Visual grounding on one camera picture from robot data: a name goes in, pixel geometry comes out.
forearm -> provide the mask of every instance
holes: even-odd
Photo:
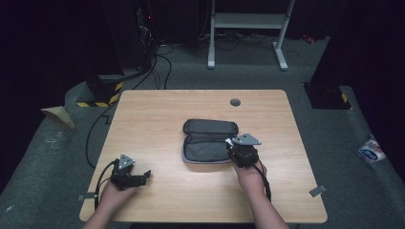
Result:
[[[289,228],[264,193],[247,194],[257,229]]]

wooden table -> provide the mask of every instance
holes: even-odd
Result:
[[[234,107],[230,100],[238,98]],[[115,216],[132,222],[252,222],[248,202],[230,163],[189,164],[181,159],[189,118],[234,121],[240,134],[263,142],[255,148],[267,167],[272,202],[286,222],[321,223],[327,213],[295,119],[283,91],[126,91],[121,95],[89,192],[103,168],[120,154],[136,161],[133,175],[152,170],[147,185]],[[94,212],[86,199],[80,218]]]

electrical cable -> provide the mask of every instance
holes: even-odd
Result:
[[[254,165],[253,163],[251,163],[249,160],[247,160],[239,151],[236,151],[236,153],[244,159],[245,162],[247,162],[249,164],[249,166],[253,167],[258,173],[259,175],[262,177],[263,183],[265,184],[265,192],[266,192],[266,197],[268,198],[268,200],[270,200],[271,202],[271,191],[270,191],[270,183],[267,180],[267,177],[264,174],[264,167],[263,167],[263,163],[262,161],[259,159],[260,164],[262,165],[262,171],[257,168],[256,165]]]
[[[90,134],[93,131],[93,128],[95,127],[96,123],[98,122],[99,119],[101,119],[102,117],[105,116],[105,114],[110,111],[111,108],[113,108],[115,105],[117,104],[117,102],[115,104],[113,104],[112,106],[108,107],[103,113],[101,113],[101,115],[98,116],[98,118],[96,119],[96,121],[93,123],[92,127],[90,128],[89,133],[87,134],[87,139],[86,139],[86,151],[85,151],[85,155],[86,155],[86,159],[87,159],[87,163],[92,167],[92,168],[96,168],[96,166],[90,161],[89,159],[89,141],[90,141]]]
[[[99,194],[99,192],[100,192],[100,186],[101,186],[102,177],[104,176],[105,171],[107,171],[107,169],[110,168],[110,166],[112,166],[112,165],[114,165],[114,164],[116,164],[116,163],[119,163],[119,160],[118,160],[118,159],[116,159],[116,160],[114,160],[114,161],[111,161],[111,162],[103,169],[103,171],[101,172],[100,177],[98,178],[98,182],[97,182],[97,185],[96,185],[96,191],[95,191],[95,209],[98,207],[98,194]]]
[[[169,63],[169,72],[167,73],[166,79],[164,80],[164,86],[163,86],[163,88],[166,90],[167,89],[167,80],[169,79],[169,75],[172,72],[172,62],[170,62],[170,60],[164,56],[157,55],[157,57],[163,58]]]
[[[152,71],[155,69],[156,67],[156,63],[157,63],[157,58],[155,58],[155,63],[152,66],[152,68],[150,69],[149,73],[143,77],[141,79],[141,81],[132,89],[134,90],[137,86],[139,86],[140,83],[142,83],[151,73]],[[102,118],[102,117],[107,117],[106,123],[105,124],[111,124],[111,122],[109,122],[109,115],[105,115],[108,111],[110,111],[110,109],[112,109],[114,106],[116,106],[118,104],[118,101],[116,101],[116,103],[114,103],[112,106],[108,107],[103,113],[101,113],[101,115],[98,116],[98,118],[95,120],[95,122],[93,123],[92,127],[90,128],[89,133],[87,134],[87,138],[86,138],[86,150],[85,150],[85,156],[86,156],[86,160],[87,163],[92,167],[92,168],[96,168],[96,166],[90,161],[89,159],[89,141],[90,141],[90,135],[93,131],[93,128],[95,127],[96,123]]]
[[[202,27],[202,32],[201,32],[201,33],[200,33],[200,35],[199,35],[199,39],[200,39],[200,37],[202,37],[203,32],[205,31],[205,27],[206,27],[206,24],[207,24],[207,22],[208,22],[208,14],[209,14],[209,1],[208,1],[208,0],[206,0],[206,15],[205,15],[205,22],[204,22],[203,27]]]

gray carpet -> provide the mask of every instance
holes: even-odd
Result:
[[[160,48],[167,53],[172,71],[167,80],[171,89],[281,89],[286,91],[306,147],[316,181],[328,188],[322,198],[328,212],[323,224],[302,224],[301,228],[405,228],[405,187],[388,159],[371,169],[355,154],[371,133],[352,89],[342,87],[353,109],[313,110],[303,88],[309,82],[328,40],[309,45],[286,40],[283,51],[289,70],[281,72],[270,43],[241,44],[231,51],[217,50],[216,68],[206,68],[207,48],[185,46]],[[222,48],[232,44],[219,43]],[[158,58],[155,74],[138,89],[156,90],[169,70]],[[126,81],[124,90],[135,87],[142,77]],[[47,143],[53,130],[50,120],[38,127],[24,158],[0,197],[0,228],[80,228],[79,194],[87,191],[93,169],[85,157],[86,137],[105,108],[78,108],[75,105],[84,83],[66,94],[64,106],[76,129],[62,149]],[[107,113],[114,115],[111,109]],[[96,163],[109,126],[106,118],[95,125],[89,156]],[[114,222],[111,228],[129,228]],[[174,224],[137,224],[135,228],[176,228]]]

stand leg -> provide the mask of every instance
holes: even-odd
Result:
[[[280,69],[282,71],[288,70],[287,61],[284,58],[283,52],[281,51],[281,45],[283,44],[284,36],[286,35],[286,30],[287,30],[289,18],[291,17],[291,12],[292,12],[292,8],[294,6],[294,2],[295,2],[295,0],[289,1],[286,16],[284,17],[283,25],[280,30],[279,40],[277,42],[273,42],[273,47],[274,47],[277,59],[280,64]]]
[[[212,0],[211,30],[209,35],[208,69],[215,68],[215,0]]]

